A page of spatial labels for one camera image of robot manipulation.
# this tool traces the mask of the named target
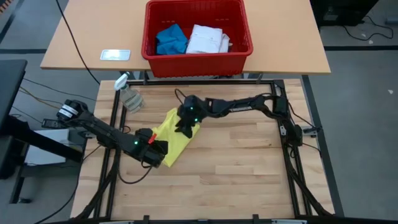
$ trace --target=red plastic bin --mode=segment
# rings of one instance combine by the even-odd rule
[[[156,55],[156,35],[178,24],[190,38],[193,25],[221,28],[233,46],[228,53]],[[146,6],[142,56],[155,77],[236,75],[253,51],[243,0],[151,0]]]

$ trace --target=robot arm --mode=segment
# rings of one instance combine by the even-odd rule
[[[265,105],[267,100],[272,100],[272,110]],[[299,125],[293,123],[289,113],[288,99],[275,95],[260,94],[240,100],[225,101],[220,99],[206,98],[204,101],[195,95],[185,97],[177,114],[181,120],[177,123],[175,130],[186,137],[192,138],[192,127],[206,117],[222,118],[230,113],[258,110],[267,117],[281,121],[280,132],[286,136],[286,143],[291,146],[302,145],[302,130]]]
[[[127,155],[153,167],[160,166],[168,151],[167,141],[154,140],[151,129],[138,129],[135,135],[123,133],[96,118],[85,103],[77,100],[66,100],[57,117],[65,126],[82,126],[95,134],[100,145],[120,148]]]

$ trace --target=spray bottle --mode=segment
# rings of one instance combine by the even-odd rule
[[[144,106],[144,100],[141,94],[135,89],[130,89],[129,85],[126,84],[127,75],[123,74],[114,83],[114,89],[120,90],[120,101],[123,105],[132,113],[139,111]]]

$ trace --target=wooden work surface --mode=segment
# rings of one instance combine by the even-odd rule
[[[69,0],[65,17],[91,69],[150,70],[141,56],[148,0]],[[327,74],[328,61],[309,0],[245,0],[254,46],[245,72]],[[104,49],[131,50],[129,61],[101,61]],[[44,69],[84,69],[61,19]]]
[[[95,116],[107,123],[114,98],[113,84],[113,81],[101,83],[95,108]],[[285,85],[295,112],[309,120],[300,80],[286,80]],[[269,85],[136,88],[142,93],[146,105],[136,114],[127,114],[126,125],[132,132],[153,128],[163,122],[166,112],[179,105],[174,88],[202,99],[207,96],[226,100],[271,92]],[[304,125],[299,119],[295,122]],[[310,137],[304,137],[303,141],[317,145]],[[96,141],[90,140],[86,154],[96,146]],[[103,154],[104,149],[100,148],[83,164],[73,217],[96,192]],[[333,212],[318,151],[304,146],[300,148],[300,155],[308,188],[329,212]],[[140,162],[125,154],[121,158],[120,170],[128,181],[137,180],[146,171]],[[300,209],[304,212],[300,191],[297,192]],[[113,220],[142,220],[143,215],[150,215],[153,220],[246,219],[252,218],[252,214],[259,214],[260,218],[294,217],[276,121],[258,111],[205,119],[198,134],[171,168],[161,165],[136,185],[126,185],[118,180],[113,205]]]

